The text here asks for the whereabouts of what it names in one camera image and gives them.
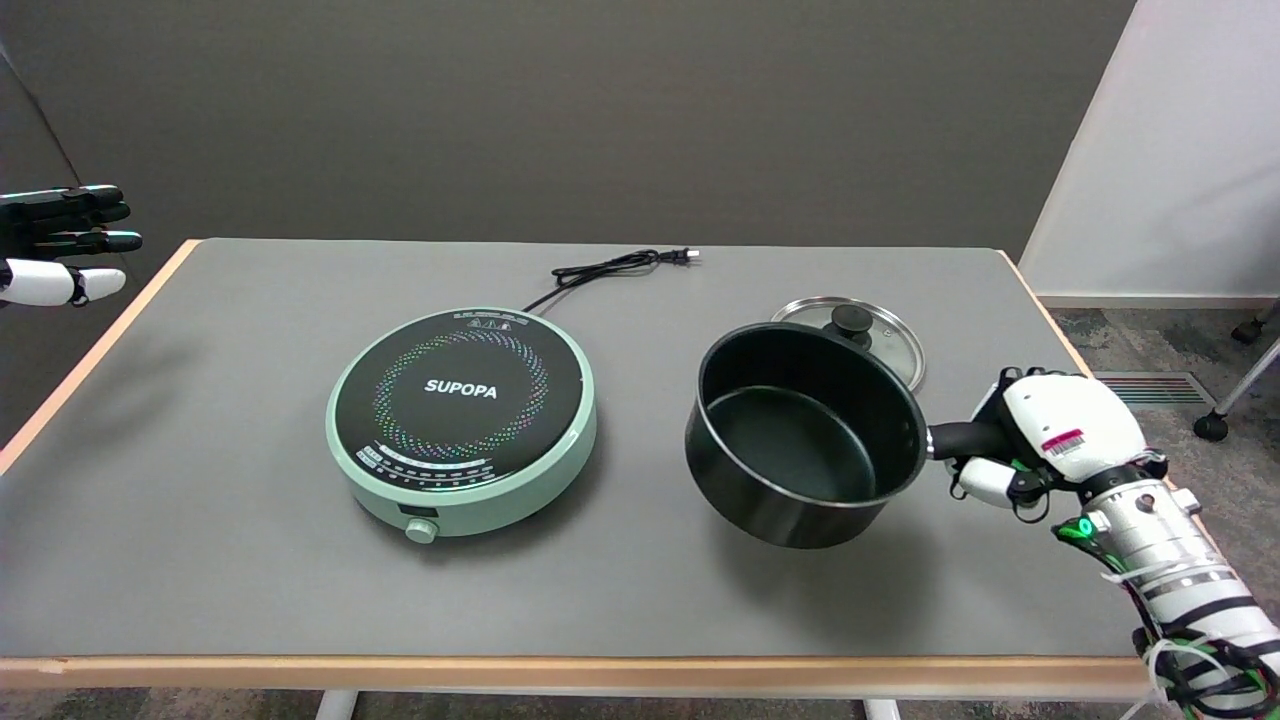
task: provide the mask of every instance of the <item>barcode label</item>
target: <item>barcode label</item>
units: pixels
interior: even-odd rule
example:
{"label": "barcode label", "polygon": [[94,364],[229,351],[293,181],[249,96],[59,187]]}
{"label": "barcode label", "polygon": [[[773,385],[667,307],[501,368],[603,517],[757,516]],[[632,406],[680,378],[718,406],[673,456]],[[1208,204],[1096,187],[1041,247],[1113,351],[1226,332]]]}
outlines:
{"label": "barcode label", "polygon": [[1061,457],[1082,445],[1084,445],[1084,433],[1076,429],[1044,442],[1041,445],[1041,450],[1055,457]]}

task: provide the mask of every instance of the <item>mint green induction cooker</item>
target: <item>mint green induction cooker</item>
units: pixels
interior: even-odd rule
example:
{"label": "mint green induction cooker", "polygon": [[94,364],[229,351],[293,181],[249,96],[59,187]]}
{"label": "mint green induction cooker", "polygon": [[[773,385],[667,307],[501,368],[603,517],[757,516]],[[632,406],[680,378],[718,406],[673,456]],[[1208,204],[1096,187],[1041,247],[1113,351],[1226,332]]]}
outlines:
{"label": "mint green induction cooker", "polygon": [[556,500],[586,464],[591,368],[536,315],[438,313],[356,357],[325,429],[356,500],[410,539],[495,530]]}

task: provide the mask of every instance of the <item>humanoid robot hand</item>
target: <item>humanoid robot hand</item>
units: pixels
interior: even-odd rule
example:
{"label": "humanoid robot hand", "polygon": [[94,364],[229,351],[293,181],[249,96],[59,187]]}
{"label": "humanoid robot hand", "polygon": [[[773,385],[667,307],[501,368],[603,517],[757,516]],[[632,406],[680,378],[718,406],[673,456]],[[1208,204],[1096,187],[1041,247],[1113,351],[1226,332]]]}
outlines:
{"label": "humanoid robot hand", "polygon": [[1074,493],[1083,505],[1130,470],[1152,478],[1167,470],[1124,401],[1079,373],[1005,368],[973,419],[952,425],[1002,439],[954,456],[952,497],[973,496],[1025,521],[1043,519],[1048,507],[1041,501],[1052,491]]}
{"label": "humanoid robot hand", "polygon": [[81,306],[118,292],[123,270],[58,260],[142,247],[136,232],[105,229],[128,217],[114,184],[0,195],[0,304]]}

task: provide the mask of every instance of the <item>chair leg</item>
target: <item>chair leg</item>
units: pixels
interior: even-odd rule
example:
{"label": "chair leg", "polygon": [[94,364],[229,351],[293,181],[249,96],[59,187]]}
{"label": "chair leg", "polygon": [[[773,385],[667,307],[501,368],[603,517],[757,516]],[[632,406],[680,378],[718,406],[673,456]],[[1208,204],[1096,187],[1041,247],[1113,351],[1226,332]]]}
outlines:
{"label": "chair leg", "polygon": [[1240,378],[1240,382],[1235,384],[1235,388],[1231,389],[1230,395],[1215,405],[1213,409],[1210,410],[1208,415],[1196,420],[1196,425],[1193,427],[1196,434],[1212,442],[1225,438],[1228,432],[1226,415],[1231,411],[1231,406],[1249,391],[1249,386],[1261,378],[1262,373],[1267,372],[1267,368],[1275,361],[1276,357],[1280,357],[1280,340],[1271,343],[1271,347],[1268,347],[1266,354],[1260,357],[1252,368],[1249,368],[1249,372],[1245,373],[1243,378]]}
{"label": "chair leg", "polygon": [[1239,325],[1235,325],[1235,329],[1231,331],[1231,337],[1235,338],[1236,342],[1253,345],[1260,337],[1262,337],[1262,325],[1270,323],[1271,318],[1275,318],[1277,311],[1280,311],[1280,300],[1276,300],[1270,306],[1258,310],[1258,314],[1254,315],[1252,320],[1245,320]]}

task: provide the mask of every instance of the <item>wooden table edge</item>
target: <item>wooden table edge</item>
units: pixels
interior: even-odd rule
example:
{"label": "wooden table edge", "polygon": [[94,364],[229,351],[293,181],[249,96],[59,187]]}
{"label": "wooden table edge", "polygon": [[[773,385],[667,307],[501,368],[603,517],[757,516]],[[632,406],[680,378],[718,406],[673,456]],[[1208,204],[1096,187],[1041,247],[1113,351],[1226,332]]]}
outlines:
{"label": "wooden table edge", "polygon": [[[188,240],[93,345],[14,438],[4,474],[196,250]],[[1084,359],[1004,252],[1014,277],[1082,373]],[[1129,700],[1147,688],[1135,657],[0,657],[0,687],[378,688],[726,697],[1029,697]]]}

